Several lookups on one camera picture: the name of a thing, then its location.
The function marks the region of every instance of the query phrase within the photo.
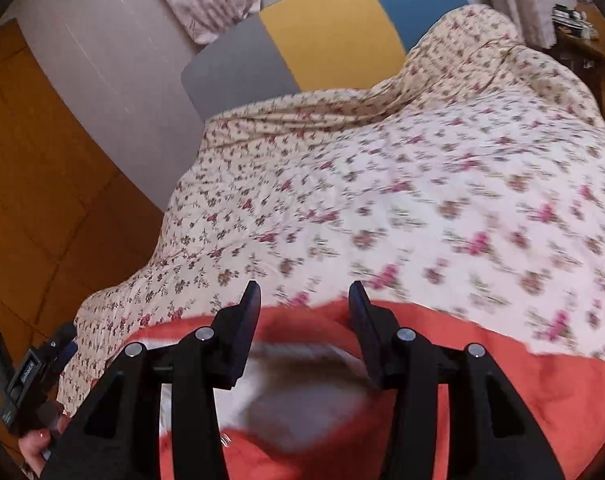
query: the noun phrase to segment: screw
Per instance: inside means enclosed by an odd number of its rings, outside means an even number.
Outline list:
[[[142,345],[140,343],[131,343],[124,347],[124,353],[129,357],[135,357],[142,352]]]
[[[480,343],[471,343],[467,348],[467,351],[474,357],[482,357],[484,354],[487,353],[485,347],[482,346]]]
[[[415,339],[415,332],[410,328],[401,328],[396,332],[397,338],[401,341],[413,341]]]
[[[200,341],[208,341],[212,337],[214,337],[214,329],[210,326],[201,326],[198,330],[196,330],[196,338]]]

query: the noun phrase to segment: floral duvet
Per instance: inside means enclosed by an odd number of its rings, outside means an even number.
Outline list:
[[[140,327],[215,312],[249,280],[313,308],[361,280],[525,342],[605,359],[605,124],[503,15],[454,10],[370,90],[208,121],[153,257],[76,317],[70,412]]]

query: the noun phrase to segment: wooden floor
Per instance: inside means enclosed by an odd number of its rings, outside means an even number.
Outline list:
[[[0,28],[0,330],[14,364],[89,294],[144,266],[161,223],[58,97],[18,24]],[[17,456],[1,423],[0,439]]]

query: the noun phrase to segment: wooden nightstand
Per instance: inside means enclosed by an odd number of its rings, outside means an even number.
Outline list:
[[[593,92],[600,106],[602,117],[605,120],[605,20],[593,4],[578,3],[575,10],[586,13],[587,20],[598,31],[598,40],[583,40],[562,31],[557,31],[557,45],[552,49],[552,55],[563,62],[563,54],[569,53],[574,54],[578,59],[588,60],[593,63],[593,68],[591,69],[585,70],[580,66],[572,68],[572,70],[576,72],[591,92]]]

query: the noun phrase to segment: headboard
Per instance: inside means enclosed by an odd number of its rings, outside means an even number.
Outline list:
[[[469,0],[281,0],[197,54],[182,83],[203,120],[300,91],[370,88]]]

